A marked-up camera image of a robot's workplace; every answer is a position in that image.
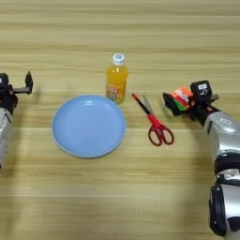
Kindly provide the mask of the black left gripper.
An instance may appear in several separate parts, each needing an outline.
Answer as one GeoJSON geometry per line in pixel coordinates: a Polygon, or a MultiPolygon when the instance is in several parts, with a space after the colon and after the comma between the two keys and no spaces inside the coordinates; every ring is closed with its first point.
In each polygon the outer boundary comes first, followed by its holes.
{"type": "Polygon", "coordinates": [[[14,112],[14,109],[18,104],[18,94],[31,94],[33,90],[33,78],[31,72],[28,71],[25,76],[25,90],[22,88],[11,89],[2,88],[0,89],[0,108],[7,109],[10,113],[14,112]]]}

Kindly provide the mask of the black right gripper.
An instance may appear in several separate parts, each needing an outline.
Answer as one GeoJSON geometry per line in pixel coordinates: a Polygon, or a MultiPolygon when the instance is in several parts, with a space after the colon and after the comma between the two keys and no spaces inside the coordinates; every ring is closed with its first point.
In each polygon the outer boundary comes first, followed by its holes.
{"type": "MultiPolygon", "coordinates": [[[[172,114],[174,116],[182,115],[185,113],[183,110],[179,109],[171,94],[163,93],[163,99],[165,106],[172,111],[172,114]]],[[[207,117],[212,113],[218,112],[218,108],[212,105],[212,103],[216,100],[218,100],[218,95],[200,98],[197,98],[197,96],[194,95],[190,98],[190,108],[187,111],[187,116],[191,120],[198,121],[202,126],[204,126],[207,117]]]]}

